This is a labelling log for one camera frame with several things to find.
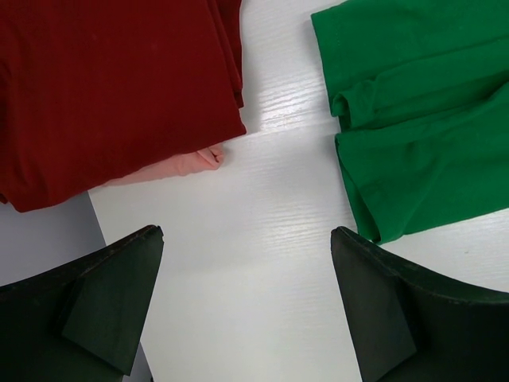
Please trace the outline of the green t shirt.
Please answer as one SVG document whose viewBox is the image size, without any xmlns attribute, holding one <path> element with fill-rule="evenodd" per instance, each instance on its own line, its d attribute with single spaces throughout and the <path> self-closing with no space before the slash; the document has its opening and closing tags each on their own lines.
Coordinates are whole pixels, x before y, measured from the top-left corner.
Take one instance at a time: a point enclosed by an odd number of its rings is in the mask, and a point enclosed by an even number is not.
<svg viewBox="0 0 509 382">
<path fill-rule="evenodd" d="M 361 236 L 507 208 L 507 2 L 346 1 L 311 22 Z"/>
</svg>

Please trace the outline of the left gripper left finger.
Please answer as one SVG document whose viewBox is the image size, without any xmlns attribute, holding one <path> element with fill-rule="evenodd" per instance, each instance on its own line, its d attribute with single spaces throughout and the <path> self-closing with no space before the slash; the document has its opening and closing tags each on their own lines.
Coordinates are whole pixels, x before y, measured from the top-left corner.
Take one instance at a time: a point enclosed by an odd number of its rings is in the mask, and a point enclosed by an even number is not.
<svg viewBox="0 0 509 382">
<path fill-rule="evenodd" d="M 1 288 L 3 381 L 120 381 L 132 373 L 163 253 L 146 226 Z"/>
</svg>

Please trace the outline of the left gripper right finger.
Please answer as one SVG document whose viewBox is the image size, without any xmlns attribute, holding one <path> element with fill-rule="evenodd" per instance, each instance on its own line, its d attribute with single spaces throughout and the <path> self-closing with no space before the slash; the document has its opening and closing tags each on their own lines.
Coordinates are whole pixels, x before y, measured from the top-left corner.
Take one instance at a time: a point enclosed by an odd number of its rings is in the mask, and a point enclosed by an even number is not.
<svg viewBox="0 0 509 382">
<path fill-rule="evenodd" d="M 364 381 L 506 381 L 508 294 L 331 233 L 336 278 Z"/>
</svg>

